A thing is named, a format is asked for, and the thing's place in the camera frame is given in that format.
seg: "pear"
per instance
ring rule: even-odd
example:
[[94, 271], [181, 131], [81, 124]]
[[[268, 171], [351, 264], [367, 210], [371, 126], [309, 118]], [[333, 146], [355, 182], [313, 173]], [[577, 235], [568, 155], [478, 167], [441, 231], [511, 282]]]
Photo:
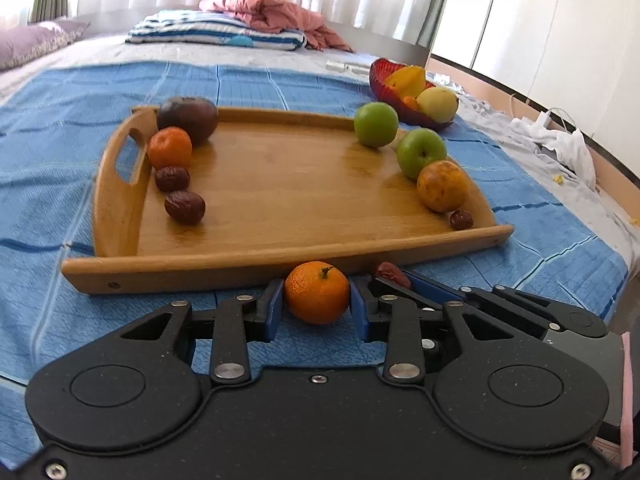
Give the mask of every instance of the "pear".
[[458, 111], [458, 96], [444, 86], [432, 86], [418, 95], [418, 108], [437, 123], [448, 123]]

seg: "black gripper base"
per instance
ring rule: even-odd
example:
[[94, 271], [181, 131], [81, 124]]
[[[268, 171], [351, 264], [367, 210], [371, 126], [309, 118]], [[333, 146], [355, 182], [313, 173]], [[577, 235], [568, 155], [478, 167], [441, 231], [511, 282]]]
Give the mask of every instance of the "black gripper base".
[[[316, 374], [327, 381], [312, 382]], [[17, 478], [40, 480], [53, 461], [68, 480], [540, 480], [569, 478], [578, 463], [590, 465], [590, 480], [616, 473], [585, 444], [541, 456], [473, 444], [440, 420], [423, 389], [391, 386], [372, 367], [265, 368], [253, 383], [213, 391], [164, 442], [101, 456], [52, 444]]]

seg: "purple pillow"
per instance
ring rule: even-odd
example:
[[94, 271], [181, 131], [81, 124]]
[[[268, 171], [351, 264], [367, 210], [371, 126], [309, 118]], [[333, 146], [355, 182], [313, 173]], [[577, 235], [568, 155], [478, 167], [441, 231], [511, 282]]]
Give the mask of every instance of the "purple pillow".
[[73, 43], [88, 25], [54, 20], [0, 30], [0, 71], [24, 65]]

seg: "red date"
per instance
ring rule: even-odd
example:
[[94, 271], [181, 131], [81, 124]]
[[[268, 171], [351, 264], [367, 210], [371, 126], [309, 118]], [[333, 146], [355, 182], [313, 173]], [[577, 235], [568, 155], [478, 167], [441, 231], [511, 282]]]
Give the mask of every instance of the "red date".
[[189, 172], [178, 166], [167, 166], [156, 171], [156, 187], [160, 191], [181, 191], [189, 187]]
[[404, 286], [404, 288], [411, 288], [411, 282], [409, 278], [399, 269], [398, 266], [390, 262], [382, 262], [376, 267], [376, 276], [391, 280], [396, 285]]
[[196, 225], [204, 216], [205, 209], [203, 197], [191, 191], [174, 191], [164, 199], [164, 210], [181, 224]]
[[474, 226], [474, 219], [471, 213], [457, 210], [451, 213], [449, 223], [456, 231], [463, 231], [464, 229], [471, 229]]

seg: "green apple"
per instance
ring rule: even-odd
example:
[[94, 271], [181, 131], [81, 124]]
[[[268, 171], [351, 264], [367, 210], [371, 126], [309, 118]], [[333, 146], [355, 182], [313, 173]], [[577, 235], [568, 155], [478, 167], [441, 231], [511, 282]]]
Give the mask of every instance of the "green apple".
[[417, 180], [422, 168], [447, 158], [447, 146], [433, 130], [417, 128], [402, 138], [396, 155], [402, 172], [410, 179]]
[[360, 144], [381, 148], [396, 138], [398, 114], [386, 103], [368, 103], [356, 110], [353, 129]]

